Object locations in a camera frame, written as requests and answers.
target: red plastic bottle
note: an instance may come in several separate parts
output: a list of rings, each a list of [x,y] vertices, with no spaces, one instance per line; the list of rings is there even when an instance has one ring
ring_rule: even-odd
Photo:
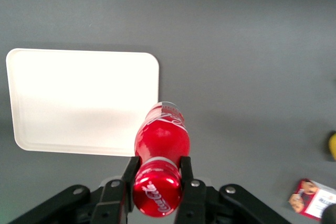
[[[180,203],[181,156],[188,156],[190,140],[175,104],[160,102],[148,113],[135,137],[141,167],[135,176],[133,201],[151,217],[164,217]]]

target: bolt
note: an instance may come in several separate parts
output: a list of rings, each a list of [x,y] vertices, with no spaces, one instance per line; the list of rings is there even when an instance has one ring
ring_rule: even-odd
[[[193,181],[191,181],[191,185],[193,186],[193,187],[197,187],[197,186],[200,186],[200,181],[198,181],[198,180],[193,180]]]
[[[81,194],[82,192],[84,191],[84,189],[82,187],[80,188],[77,188],[73,191],[73,194],[76,195],[76,194]]]
[[[228,194],[234,194],[236,192],[236,189],[232,186],[228,186],[225,188],[225,191],[228,193]]]
[[[112,181],[112,183],[111,183],[111,187],[117,187],[117,186],[119,186],[120,185],[120,181],[119,180],[114,180],[114,181]]]

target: coca-cola logo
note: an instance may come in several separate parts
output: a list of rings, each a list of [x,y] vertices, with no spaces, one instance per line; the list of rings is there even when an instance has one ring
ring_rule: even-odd
[[[162,198],[162,195],[157,190],[156,186],[149,181],[147,186],[142,186],[142,190],[145,191],[146,196],[148,199],[154,200],[154,202],[158,206],[159,212],[169,212],[172,208],[169,204]]]
[[[176,125],[177,127],[180,127],[181,129],[187,131],[182,123],[182,120],[176,116],[176,115],[173,115],[171,113],[161,113],[160,116],[157,116],[155,118],[153,118],[152,120],[150,120],[147,125],[150,125],[151,123],[153,123],[154,121],[162,121],[162,122],[166,122],[166,123],[172,123],[174,125]]]

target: gray table surface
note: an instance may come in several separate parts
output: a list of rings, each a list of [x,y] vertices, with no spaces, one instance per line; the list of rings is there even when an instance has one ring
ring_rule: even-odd
[[[70,185],[96,189],[128,162],[15,144],[5,58],[18,47],[155,55],[160,100],[185,116],[194,174],[317,223],[287,200],[301,178],[336,187],[325,149],[336,128],[336,0],[0,0],[0,31],[0,223]]]

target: plastic tray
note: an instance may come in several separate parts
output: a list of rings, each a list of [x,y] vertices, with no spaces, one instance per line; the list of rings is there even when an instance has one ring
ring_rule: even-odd
[[[154,56],[13,49],[6,64],[14,137],[22,149],[134,155],[135,135],[158,101]]]

